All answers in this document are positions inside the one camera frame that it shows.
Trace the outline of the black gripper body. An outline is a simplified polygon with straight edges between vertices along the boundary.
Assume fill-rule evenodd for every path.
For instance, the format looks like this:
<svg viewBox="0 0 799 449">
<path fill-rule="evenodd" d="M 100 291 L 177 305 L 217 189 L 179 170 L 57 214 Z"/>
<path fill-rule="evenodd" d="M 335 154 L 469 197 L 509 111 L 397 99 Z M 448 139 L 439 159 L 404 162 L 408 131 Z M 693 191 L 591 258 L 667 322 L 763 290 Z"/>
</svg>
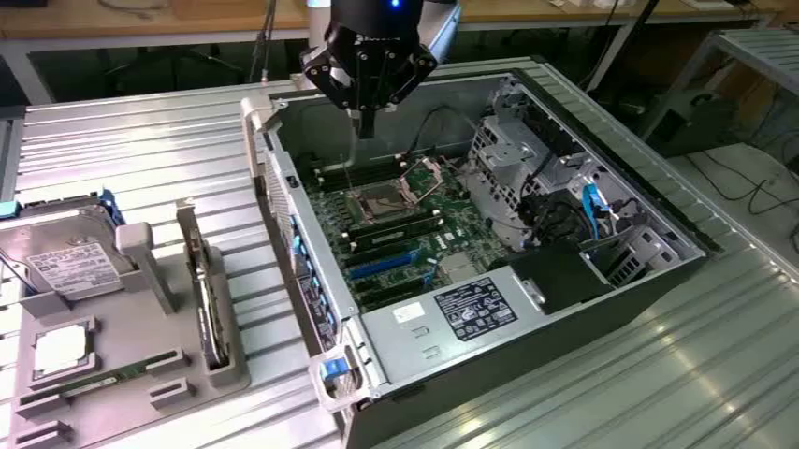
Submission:
<svg viewBox="0 0 799 449">
<path fill-rule="evenodd" d="M 368 45 L 397 45 L 411 50 L 421 45 L 419 21 L 420 1 L 335 1 L 327 48 L 347 74 L 356 80 L 361 109 L 361 53 Z"/>
</svg>

